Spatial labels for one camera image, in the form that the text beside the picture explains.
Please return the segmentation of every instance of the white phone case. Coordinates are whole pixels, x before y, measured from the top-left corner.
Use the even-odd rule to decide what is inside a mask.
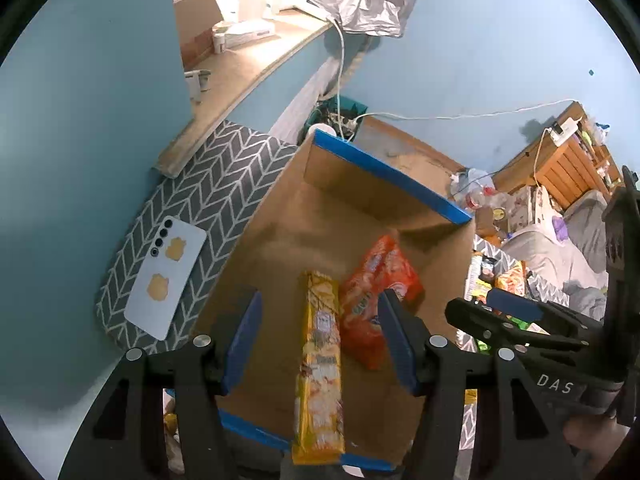
[[[128,321],[156,339],[166,339],[206,238],[199,227],[171,216],[162,220],[131,288],[124,309]]]

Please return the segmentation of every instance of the white cable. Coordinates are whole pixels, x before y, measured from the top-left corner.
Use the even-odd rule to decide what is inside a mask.
[[[564,103],[564,102],[567,102],[567,101],[575,101],[575,99],[560,99],[559,101],[553,101],[552,103],[543,103],[543,104],[539,104],[539,105],[535,105],[535,106],[529,106],[529,107],[525,107],[525,108],[518,108],[517,110],[505,110],[505,111],[501,111],[501,112],[492,112],[490,114],[473,114],[473,115],[460,114],[460,115],[455,115],[453,117],[443,117],[443,116],[404,117],[402,115],[396,115],[396,114],[392,114],[392,113],[389,113],[389,112],[368,112],[366,114],[360,114],[356,118],[352,119],[350,122],[355,123],[355,121],[357,121],[358,119],[361,119],[362,117],[366,117],[366,116],[370,116],[370,115],[382,115],[382,116],[385,116],[385,117],[392,117],[392,118],[395,118],[395,119],[402,119],[402,120],[405,120],[405,121],[433,121],[433,120],[470,119],[470,118],[474,118],[474,117],[493,117],[493,116],[498,116],[498,115],[516,114],[516,113],[519,113],[519,112],[526,112],[528,110],[535,110],[537,108],[542,108],[542,107],[545,107],[545,106],[557,105],[559,103]]]
[[[540,137],[540,142],[538,143],[538,150],[536,151],[536,158],[533,161],[533,180],[536,181],[536,186],[540,187],[540,183],[536,177],[536,171],[538,167],[538,157],[540,156],[540,148],[542,148],[542,141],[545,140],[545,134],[550,132],[551,128],[545,128],[542,130],[542,136]]]
[[[356,72],[356,70],[364,60],[365,54],[369,51],[369,47],[373,42],[373,36],[366,36],[367,37],[362,42],[362,45],[358,49],[356,55],[353,56],[353,59],[351,59],[349,66],[346,68],[346,70],[344,68],[342,69],[342,84],[347,84],[347,81],[351,79],[353,74]],[[326,94],[321,95],[318,98],[318,101],[327,101],[327,99],[331,99],[338,93],[338,90],[338,84],[336,83],[331,90],[329,90]]]
[[[342,132],[342,115],[340,113],[340,83],[342,79],[342,67],[344,66],[344,36],[342,35],[338,22],[336,22],[333,17],[329,17],[328,19],[334,24],[334,27],[338,31],[338,35],[340,35],[340,68],[338,69],[338,81],[336,83],[337,92],[335,95],[338,105],[338,130],[340,132],[340,136],[344,139],[344,133]]]

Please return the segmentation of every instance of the purple object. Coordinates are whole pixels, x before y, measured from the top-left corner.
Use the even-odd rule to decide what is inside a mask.
[[[564,218],[561,216],[554,216],[551,221],[554,225],[554,231],[556,232],[556,238],[559,242],[564,242],[569,239],[569,232],[566,230],[566,224]]]

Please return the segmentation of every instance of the snack package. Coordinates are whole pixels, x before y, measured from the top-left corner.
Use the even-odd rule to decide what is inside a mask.
[[[480,262],[480,275],[478,276],[478,278],[491,286],[493,286],[493,284],[495,283],[494,269],[496,262],[497,261],[495,258],[484,255],[482,256],[482,260]]]
[[[507,314],[507,319],[509,321],[511,321],[512,323],[515,323],[520,330],[528,330],[529,329],[529,325],[531,324],[531,323],[529,323],[527,321],[523,321],[521,319],[518,319],[517,317],[509,316],[509,314]]]
[[[471,301],[472,292],[475,288],[476,278],[480,276],[482,271],[482,253],[475,251],[471,256],[471,263],[469,264],[469,270],[466,273],[465,282],[465,300]]]
[[[546,334],[546,335],[550,335],[549,332],[547,332],[544,328],[542,328],[540,325],[537,325],[535,323],[531,323],[529,325],[529,327],[527,328],[528,332],[536,332],[538,334]]]
[[[465,406],[478,402],[478,390],[465,390]]]
[[[409,305],[424,293],[418,275],[389,235],[373,245],[360,267],[340,286],[342,348],[369,370],[378,370],[384,357],[378,295],[386,288],[392,288]]]
[[[320,272],[306,279],[291,457],[297,465],[332,464],[344,453],[338,285]]]
[[[470,288],[471,297],[486,304],[486,295],[492,288],[488,283],[483,282],[480,278],[476,278]]]
[[[484,341],[476,339],[476,345],[478,346],[478,352],[485,355],[491,355],[491,347]]]
[[[516,262],[513,269],[507,270],[495,279],[495,287],[501,288],[517,294],[518,296],[524,296],[525,293],[525,265],[524,262]]]

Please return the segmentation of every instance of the gray chevron mat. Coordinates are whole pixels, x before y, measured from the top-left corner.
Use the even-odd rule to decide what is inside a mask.
[[[236,240],[295,151],[296,146],[224,121],[176,179],[162,180],[126,235],[98,293],[98,321],[118,346],[155,353],[187,340]],[[207,240],[167,339],[158,341],[125,320],[124,307],[158,222],[166,215],[204,229]]]

